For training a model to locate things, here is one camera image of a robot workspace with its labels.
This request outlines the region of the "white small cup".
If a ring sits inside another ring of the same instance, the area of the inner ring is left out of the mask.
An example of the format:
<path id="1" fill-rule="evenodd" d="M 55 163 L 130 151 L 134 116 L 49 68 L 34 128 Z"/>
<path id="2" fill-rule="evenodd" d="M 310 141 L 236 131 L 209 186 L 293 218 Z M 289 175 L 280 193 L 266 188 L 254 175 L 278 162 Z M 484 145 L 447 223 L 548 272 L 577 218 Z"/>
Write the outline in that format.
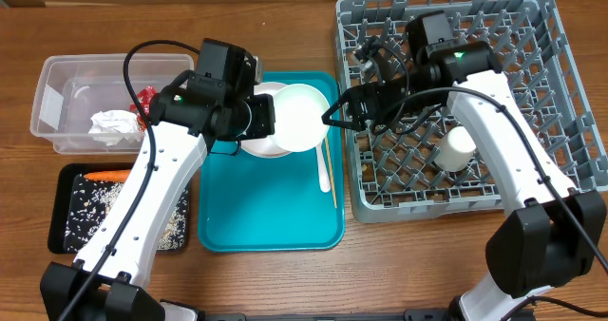
<path id="1" fill-rule="evenodd" d="M 439 143 L 440 152 L 434 162 L 448 172 L 465 169 L 473 157 L 477 146 L 463 126 L 452 128 Z"/>

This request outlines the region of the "cream bowl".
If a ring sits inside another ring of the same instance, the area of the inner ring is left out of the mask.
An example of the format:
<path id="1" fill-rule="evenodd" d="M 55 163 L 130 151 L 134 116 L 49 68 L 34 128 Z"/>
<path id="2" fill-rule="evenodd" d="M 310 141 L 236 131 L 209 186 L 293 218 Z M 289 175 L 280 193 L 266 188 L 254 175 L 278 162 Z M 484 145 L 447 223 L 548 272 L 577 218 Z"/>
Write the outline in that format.
<path id="1" fill-rule="evenodd" d="M 271 140 L 289 152 L 305 152 L 320 144 L 329 132 L 322 116 L 329 109 L 323 93 L 305 84 L 287 85 L 273 97 L 275 133 Z"/>

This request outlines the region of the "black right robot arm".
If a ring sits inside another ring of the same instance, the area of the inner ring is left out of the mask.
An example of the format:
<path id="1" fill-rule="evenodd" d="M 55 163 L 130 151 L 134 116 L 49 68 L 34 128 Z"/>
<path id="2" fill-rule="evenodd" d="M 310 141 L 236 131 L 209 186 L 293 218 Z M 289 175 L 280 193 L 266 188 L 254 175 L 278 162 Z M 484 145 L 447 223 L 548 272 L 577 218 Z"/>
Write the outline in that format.
<path id="1" fill-rule="evenodd" d="M 446 108 L 476 145 L 498 186 L 505 213 L 487 241 L 484 278 L 433 315 L 443 320 L 529 320 L 548 292 L 602 262 L 607 207 L 579 191 L 550 159 L 518 108 L 502 63 L 484 41 L 464 44 L 441 10 L 406 27 L 413 61 L 401 76 L 381 73 L 346 89 L 333 104 L 342 127 L 381 134 L 410 112 Z"/>

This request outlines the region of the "orange carrot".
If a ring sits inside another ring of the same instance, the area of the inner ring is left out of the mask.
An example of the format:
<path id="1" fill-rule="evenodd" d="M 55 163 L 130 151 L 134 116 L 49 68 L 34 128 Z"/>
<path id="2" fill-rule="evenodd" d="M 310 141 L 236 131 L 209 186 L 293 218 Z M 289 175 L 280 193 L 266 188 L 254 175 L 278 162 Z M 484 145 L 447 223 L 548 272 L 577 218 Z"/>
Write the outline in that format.
<path id="1" fill-rule="evenodd" d="M 126 182 L 131 170 L 112 170 L 112 171 L 99 171 L 91 172 L 84 175 L 85 179 L 94 181 L 111 181 L 111 182 Z"/>

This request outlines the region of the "red snack wrapper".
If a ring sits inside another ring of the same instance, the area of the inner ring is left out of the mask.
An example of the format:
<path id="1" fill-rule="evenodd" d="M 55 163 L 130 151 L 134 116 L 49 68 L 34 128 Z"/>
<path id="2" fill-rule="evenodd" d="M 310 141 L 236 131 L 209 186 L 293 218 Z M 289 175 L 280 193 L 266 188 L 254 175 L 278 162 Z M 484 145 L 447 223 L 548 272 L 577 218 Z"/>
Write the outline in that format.
<path id="1" fill-rule="evenodd" d="M 145 87 L 143 90 L 141 90 L 137 94 L 138 101 L 139 101 L 140 105 L 142 106 L 142 109 L 145 112 L 145 115 L 149 114 L 150 102 L 156 94 L 157 94 L 156 89 L 151 85 Z M 131 104 L 129 106 L 129 111 L 136 115 L 136 121 L 137 121 L 139 130 L 141 132 L 143 132 L 145 130 L 145 123 L 143 121 L 143 118 L 142 118 L 139 110 L 137 109 L 137 106 L 135 104 Z"/>

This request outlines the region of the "white tissue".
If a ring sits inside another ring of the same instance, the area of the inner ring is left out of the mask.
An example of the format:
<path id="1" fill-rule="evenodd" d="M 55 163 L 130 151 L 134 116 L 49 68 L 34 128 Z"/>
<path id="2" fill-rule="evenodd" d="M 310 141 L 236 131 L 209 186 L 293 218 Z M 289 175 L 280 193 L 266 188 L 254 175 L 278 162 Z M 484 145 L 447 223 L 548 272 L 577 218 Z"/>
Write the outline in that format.
<path id="1" fill-rule="evenodd" d="M 120 141 L 139 142 L 142 139 L 143 133 L 135 113 L 125 110 L 100 111 L 90 119 L 92 126 L 88 133 L 94 141 L 114 146 Z"/>

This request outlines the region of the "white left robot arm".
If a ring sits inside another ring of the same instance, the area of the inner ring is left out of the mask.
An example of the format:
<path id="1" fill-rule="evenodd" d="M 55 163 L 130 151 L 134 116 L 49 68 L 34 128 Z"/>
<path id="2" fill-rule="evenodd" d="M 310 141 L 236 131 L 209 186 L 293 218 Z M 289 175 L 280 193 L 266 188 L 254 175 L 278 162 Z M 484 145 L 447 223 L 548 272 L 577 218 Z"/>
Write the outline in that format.
<path id="1" fill-rule="evenodd" d="M 144 140 L 120 194 L 71 265 L 52 262 L 40 291 L 51 320 L 202 320 L 203 311 L 146 290 L 162 234 L 182 191 L 217 141 L 275 131 L 273 99 L 257 95 L 263 64 L 249 51 L 206 39 L 194 69 L 139 110 Z"/>

